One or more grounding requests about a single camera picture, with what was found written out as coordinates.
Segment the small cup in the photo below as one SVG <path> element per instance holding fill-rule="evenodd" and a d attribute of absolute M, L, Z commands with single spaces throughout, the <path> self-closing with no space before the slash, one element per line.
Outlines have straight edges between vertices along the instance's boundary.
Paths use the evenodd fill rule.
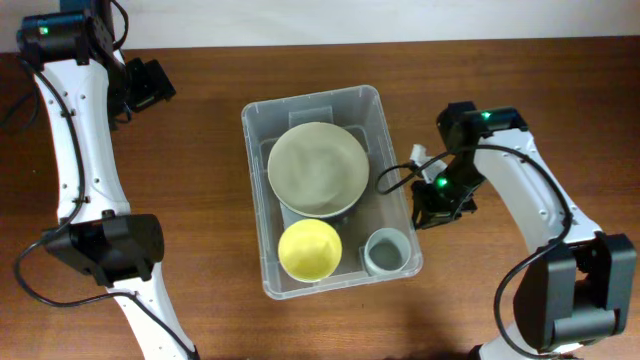
<path fill-rule="evenodd" d="M 374 232 L 364 247 L 364 265 L 371 275 L 400 271 L 411 257 L 411 243 L 400 231 L 383 228 Z"/>

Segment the clear plastic bin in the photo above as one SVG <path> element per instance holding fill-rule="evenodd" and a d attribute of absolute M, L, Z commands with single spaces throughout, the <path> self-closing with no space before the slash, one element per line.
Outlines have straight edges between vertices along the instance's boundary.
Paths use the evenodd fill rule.
<path fill-rule="evenodd" d="M 330 277 L 316 283 L 292 279 L 278 261 L 282 232 L 303 217 L 280 204 L 267 178 L 267 161 L 275 142 L 287 130 L 308 122 L 332 123 L 349 131 L 367 153 L 371 169 L 369 184 L 358 203 L 344 216 L 329 221 L 342 240 L 342 259 Z M 285 300 L 409 277 L 420 271 L 422 251 L 410 222 L 404 191 L 399 189 L 383 196 L 374 190 L 378 174 L 396 163 L 380 95 L 374 87 L 363 85 L 251 103 L 242 111 L 242 124 L 253 188 L 262 283 L 267 295 Z M 399 173 L 394 171 L 381 185 L 388 187 L 399 180 Z M 396 228 L 409 238 L 411 259 L 394 274 L 371 276 L 365 270 L 362 251 L 369 236 L 384 227 Z"/>

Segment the wood grain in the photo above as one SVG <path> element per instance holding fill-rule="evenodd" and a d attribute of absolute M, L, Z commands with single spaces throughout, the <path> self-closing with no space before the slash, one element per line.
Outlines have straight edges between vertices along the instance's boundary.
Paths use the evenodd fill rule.
<path fill-rule="evenodd" d="M 446 354 L 466 353 L 496 336 L 493 293 L 526 255 L 506 208 L 485 185 L 476 214 L 420 232 L 425 265 L 417 276 L 271 300 L 261 285 L 240 122 L 252 101 L 371 84 L 380 91 L 399 160 L 408 158 L 413 143 L 443 150 L 435 117 L 448 102 L 516 106 L 573 200 L 607 232 L 624 232 L 640 245 L 640 38 L 127 55 L 160 60 L 178 91 L 170 103 L 138 114 L 112 140 L 132 209 L 156 214 L 163 226 L 165 282 L 205 360 L 454 359 Z M 0 76 L 3 114 L 30 85 L 9 56 L 0 57 Z M 0 190 L 0 358 L 141 359 L 115 302 L 52 309 L 28 298 L 12 277 L 14 257 L 55 224 L 57 174 L 44 115 L 24 134 L 0 135 Z M 104 291 L 44 252 L 24 266 L 34 287 L 56 299 Z M 580 355 L 637 358 L 637 283 L 633 294 L 626 332 Z M 510 313 L 510 306 L 504 311 Z"/>

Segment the black cable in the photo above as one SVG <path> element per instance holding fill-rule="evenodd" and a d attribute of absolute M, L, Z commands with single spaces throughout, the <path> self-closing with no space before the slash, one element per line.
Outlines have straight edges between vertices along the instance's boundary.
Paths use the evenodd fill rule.
<path fill-rule="evenodd" d="M 122 18 L 124 19 L 124 33 L 122 34 L 120 40 L 113 43 L 113 51 L 116 51 L 120 50 L 122 45 L 124 45 L 124 42 L 127 40 L 127 35 L 129 35 L 129 14 L 127 14 L 127 12 L 124 10 L 122 5 L 118 3 L 118 1 L 111 0 L 111 2 L 116 8 L 118 8 L 118 11 L 120 11 Z"/>
<path fill-rule="evenodd" d="M 24 68 L 24 65 L 22 66 L 22 68 L 25 74 L 27 75 L 27 77 L 30 78 L 31 74 L 29 73 L 28 69 Z M 27 100 L 31 98 L 34 99 L 33 112 L 31 113 L 31 117 L 29 118 L 29 121 L 27 121 L 24 125 L 22 125 L 22 127 L 20 128 L 20 130 L 18 130 L 17 133 L 21 133 L 29 129 L 31 125 L 35 123 L 36 119 L 38 118 L 38 114 L 40 113 L 40 96 L 38 92 L 38 86 L 35 83 L 33 84 L 33 91 L 26 93 L 20 99 L 18 99 L 18 101 L 16 101 L 13 105 L 11 105 L 11 107 L 7 111 L 2 121 L 0 121 L 0 128 L 6 130 L 7 124 L 9 123 L 9 120 L 11 120 L 11 117 L 13 117 L 13 114 L 16 111 L 18 111 L 18 109 L 20 109 L 20 107 L 25 102 L 27 102 Z"/>
<path fill-rule="evenodd" d="M 498 326 L 498 331 L 500 331 L 500 335 L 504 338 L 505 342 L 507 343 L 507 345 L 509 345 L 509 347 L 511 347 L 511 349 L 513 349 L 515 352 L 517 352 L 518 354 L 529 358 L 529 359 L 558 359 L 558 358 L 563 358 L 562 354 L 559 353 L 547 353 L 547 354 L 532 354 L 524 349 L 522 349 L 520 346 L 518 346 L 512 339 L 511 337 L 509 337 L 509 334 L 507 334 L 507 331 L 504 327 L 504 323 L 502 322 L 502 317 L 500 316 L 500 301 L 502 299 L 502 294 L 504 293 L 504 290 L 506 289 L 507 285 L 509 284 L 509 282 L 522 270 L 526 269 L 529 265 L 531 265 L 532 263 L 536 262 L 537 260 L 539 260 L 540 258 L 542 258 L 543 256 L 545 256 L 546 254 L 548 254 L 549 252 L 551 252 L 552 250 L 554 250 L 558 245 L 560 245 L 564 239 L 566 238 L 567 234 L 569 233 L 569 230 L 571 230 L 571 225 L 572 225 L 572 221 L 573 221 L 573 214 L 571 213 L 571 210 L 569 209 L 569 204 L 567 203 L 566 198 L 564 197 L 564 195 L 562 194 L 562 191 L 560 191 L 560 188 L 558 187 L 558 185 L 556 184 L 556 182 L 553 180 L 553 178 L 551 177 L 551 175 L 549 175 L 549 173 L 542 167 L 540 166 L 540 164 L 538 164 L 537 162 L 535 162 L 534 160 L 532 160 L 528 155 L 525 155 L 517 150 L 505 147 L 505 146 L 499 146 L 499 145 L 475 145 L 475 146 L 463 146 L 457 149 L 451 149 L 448 150 L 442 154 L 439 154 L 433 158 L 431 158 L 429 161 L 427 161 L 426 163 L 424 163 L 423 165 L 421 165 L 420 167 L 418 167 L 417 169 L 413 170 L 413 172 L 411 172 L 411 174 L 409 174 L 408 176 L 406 176 L 405 178 L 403 178 L 402 180 L 400 180 L 398 183 L 396 183 L 395 185 L 391 186 L 389 189 L 387 190 L 380 190 L 379 185 L 380 185 L 380 180 L 384 177 L 385 174 L 387 174 L 389 171 L 400 168 L 400 167 L 404 167 L 403 165 L 396 165 L 393 168 L 389 168 L 387 170 L 385 170 L 384 172 L 382 172 L 378 178 L 376 179 L 376 184 L 375 184 L 375 189 L 379 194 L 382 195 L 386 195 L 391 193 L 392 191 L 400 188 L 401 186 L 403 186 L 404 184 L 406 184 L 407 182 L 409 182 L 411 179 L 413 179 L 414 177 L 416 177 L 418 174 L 420 174 L 421 171 L 423 171 L 424 169 L 428 168 L 429 166 L 433 165 L 436 161 L 441 160 L 449 155 L 456 155 L 462 152 L 470 152 L 470 151 L 476 151 L 476 150 L 494 150 L 494 151 L 502 151 L 502 152 L 506 152 L 509 154 L 512 154 L 516 157 L 518 157 L 520 160 L 522 160 L 525 163 L 528 163 L 529 165 L 531 165 L 534 169 L 536 169 L 536 171 L 538 171 L 538 173 L 544 178 L 544 180 L 547 182 L 547 184 L 549 185 L 549 187 L 551 188 L 551 190 L 554 192 L 555 196 L 557 197 L 558 201 L 560 202 L 560 206 L 562 207 L 562 210 L 565 214 L 564 219 L 562 220 L 562 225 L 563 225 L 563 229 L 562 232 L 558 235 L 558 237 L 551 239 L 549 241 L 549 243 L 539 249 L 536 253 L 530 255 L 529 257 L 527 257 L 526 259 L 522 260 L 520 263 L 518 263 L 518 265 L 516 265 L 515 267 L 513 267 L 508 273 L 507 275 L 505 275 L 505 277 L 502 279 L 502 281 L 500 282 L 500 285 L 498 285 L 498 288 L 496 289 L 496 294 L 494 297 L 494 301 L 493 301 L 493 315 L 496 321 L 496 325 Z"/>
<path fill-rule="evenodd" d="M 195 351 L 191 351 L 189 347 L 187 347 L 187 345 L 178 337 L 178 335 L 173 330 L 171 330 L 171 328 L 167 326 L 167 324 L 165 324 L 155 314 L 153 314 L 149 309 L 147 309 L 137 298 L 136 294 L 127 293 L 127 292 L 114 292 L 110 294 L 104 294 L 104 295 L 98 295 L 98 296 L 86 298 L 83 300 L 77 300 L 77 301 L 71 301 L 71 302 L 58 302 L 38 294 L 35 290 L 31 288 L 31 286 L 29 286 L 26 280 L 22 277 L 22 274 L 20 273 L 20 263 L 22 262 L 22 260 L 26 258 L 27 255 L 29 255 L 36 248 L 42 245 L 45 245 L 47 242 L 51 241 L 51 239 L 54 239 L 55 237 L 57 237 L 62 231 L 64 231 L 67 227 L 70 226 L 71 222 L 76 218 L 76 216 L 80 212 L 80 209 L 82 208 L 82 205 L 85 202 L 85 196 L 84 196 L 85 195 L 85 175 L 84 175 L 84 163 L 82 162 L 82 156 L 80 152 L 80 144 L 78 142 L 78 135 L 76 133 L 75 126 L 73 125 L 73 120 L 71 119 L 71 114 L 69 113 L 69 109 L 65 105 L 64 101 L 62 100 L 62 97 L 60 96 L 58 91 L 55 89 L 55 87 L 53 87 L 51 82 L 49 82 L 49 80 L 40 71 L 37 71 L 36 69 L 34 69 L 31 66 L 31 64 L 29 64 L 26 60 L 22 58 L 18 58 L 18 60 L 22 63 L 25 69 L 27 69 L 31 74 L 35 75 L 47 87 L 47 89 L 51 92 L 56 102 L 58 103 L 58 106 L 60 106 L 60 109 L 62 110 L 61 116 L 65 118 L 65 120 L 67 121 L 67 126 L 69 127 L 69 134 L 71 135 L 71 141 L 73 143 L 76 163 L 78 166 L 78 180 L 79 180 L 78 198 L 74 201 L 75 207 L 71 212 L 71 214 L 69 214 L 69 216 L 55 230 L 47 233 L 40 240 L 34 242 L 33 244 L 29 245 L 26 249 L 24 249 L 18 256 L 16 261 L 13 263 L 13 275 L 16 281 L 18 282 L 18 285 L 20 285 L 20 287 L 32 298 L 38 300 L 43 304 L 46 304 L 52 307 L 57 307 L 57 308 L 76 307 L 81 305 L 92 304 L 92 303 L 106 300 L 106 299 L 112 299 L 115 297 L 126 297 L 129 300 L 131 300 L 134 304 L 136 304 L 138 308 L 140 308 L 142 312 L 144 312 L 147 316 L 149 316 L 151 320 L 153 320 L 164 331 L 166 331 L 167 334 L 169 334 L 173 338 L 173 340 L 175 340 L 175 342 L 178 343 L 178 345 L 185 351 L 185 353 L 189 356 L 190 359 L 196 358 L 197 353 Z"/>

